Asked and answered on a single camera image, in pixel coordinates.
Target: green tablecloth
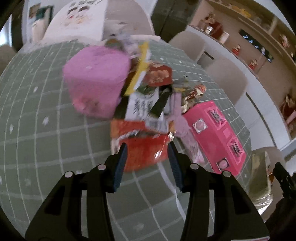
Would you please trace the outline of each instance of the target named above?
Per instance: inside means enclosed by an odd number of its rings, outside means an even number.
[[[109,122],[79,115],[62,81],[63,65],[82,48],[71,41],[19,53],[0,79],[0,204],[21,234],[64,172],[87,172],[110,155]],[[250,133],[233,104],[182,50],[154,41],[150,50],[152,59],[173,69],[174,79],[187,75],[192,87],[207,87],[201,101],[214,100],[247,153],[237,177],[247,191]],[[208,162],[205,168],[211,170]],[[180,240],[189,194],[175,187],[168,161],[125,173],[121,187],[107,199],[116,240]],[[209,216],[212,234],[213,201]],[[82,225],[86,233],[85,218]]]

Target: wooden shelf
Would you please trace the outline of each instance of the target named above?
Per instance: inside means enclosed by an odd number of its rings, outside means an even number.
[[[242,22],[243,24],[247,25],[249,28],[256,31],[259,35],[261,35],[273,48],[273,50],[279,54],[287,66],[296,74],[296,64],[293,61],[290,54],[286,51],[286,49],[273,37],[271,36],[267,30],[262,28],[259,24],[254,22],[252,19],[249,19],[242,15],[240,12],[225,6],[224,4],[218,3],[214,0],[207,0],[207,2],[215,9],[220,12],[223,12],[238,21]]]

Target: pink container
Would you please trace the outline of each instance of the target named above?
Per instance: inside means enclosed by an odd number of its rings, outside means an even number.
[[[207,101],[197,104],[184,117],[214,172],[227,170],[238,175],[247,155],[215,103]]]
[[[104,46],[79,51],[63,74],[76,110],[88,116],[112,118],[130,70],[125,53]]]

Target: silver screw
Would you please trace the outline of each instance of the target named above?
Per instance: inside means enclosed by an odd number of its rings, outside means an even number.
[[[190,168],[193,169],[193,170],[197,170],[198,169],[198,165],[196,163],[192,163],[190,165]]]
[[[106,169],[106,165],[105,164],[98,165],[98,170],[103,171],[105,169]]]
[[[230,177],[231,176],[231,173],[229,171],[224,171],[223,172],[223,176]]]
[[[71,176],[73,176],[73,172],[68,171],[65,173],[65,177],[71,177]]]

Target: table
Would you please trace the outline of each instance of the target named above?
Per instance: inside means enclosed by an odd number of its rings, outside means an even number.
[[[71,105],[62,67],[84,45],[57,43],[17,54],[0,79],[0,204],[24,235],[29,222],[56,182],[68,170],[87,172],[110,155],[110,124],[78,114]],[[247,153],[237,176],[248,190],[251,171],[250,134],[233,104],[207,73],[169,44],[150,42],[152,59],[173,69],[173,78],[187,75],[190,84],[207,87],[200,101],[214,100]],[[179,151],[182,145],[174,140]],[[205,169],[211,170],[206,161]],[[82,231],[86,235],[82,197]],[[180,240],[189,194],[175,187],[168,160],[133,173],[124,173],[120,188],[108,194],[116,240]],[[209,234],[213,233],[211,201]]]

